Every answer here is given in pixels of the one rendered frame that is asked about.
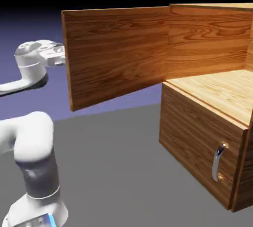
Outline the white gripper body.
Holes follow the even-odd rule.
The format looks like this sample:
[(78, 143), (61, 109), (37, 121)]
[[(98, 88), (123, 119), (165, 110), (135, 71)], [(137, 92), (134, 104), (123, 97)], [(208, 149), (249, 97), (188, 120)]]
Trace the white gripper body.
[(45, 66), (60, 66), (65, 64), (65, 52), (64, 51), (44, 51), (40, 53), (42, 63)]

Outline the large wooden cabinet door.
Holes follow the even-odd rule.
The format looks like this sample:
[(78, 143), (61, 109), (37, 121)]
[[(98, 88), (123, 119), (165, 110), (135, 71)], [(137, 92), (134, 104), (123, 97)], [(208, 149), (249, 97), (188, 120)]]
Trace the large wooden cabinet door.
[(169, 7), (64, 10), (61, 19), (72, 111), (165, 79)]

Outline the small wooden cabinet door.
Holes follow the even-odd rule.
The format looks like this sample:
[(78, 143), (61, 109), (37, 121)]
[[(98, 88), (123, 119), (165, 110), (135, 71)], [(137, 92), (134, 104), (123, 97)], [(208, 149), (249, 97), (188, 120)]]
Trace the small wooden cabinet door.
[[(162, 84), (160, 143), (228, 210), (232, 208), (248, 128), (167, 82)], [(217, 147), (226, 143), (218, 169)]]

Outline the wooden cabinet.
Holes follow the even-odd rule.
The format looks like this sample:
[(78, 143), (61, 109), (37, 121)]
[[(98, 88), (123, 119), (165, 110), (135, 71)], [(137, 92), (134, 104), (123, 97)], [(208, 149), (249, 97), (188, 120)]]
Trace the wooden cabinet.
[(253, 3), (171, 4), (164, 82), (248, 128), (230, 211), (253, 206)]

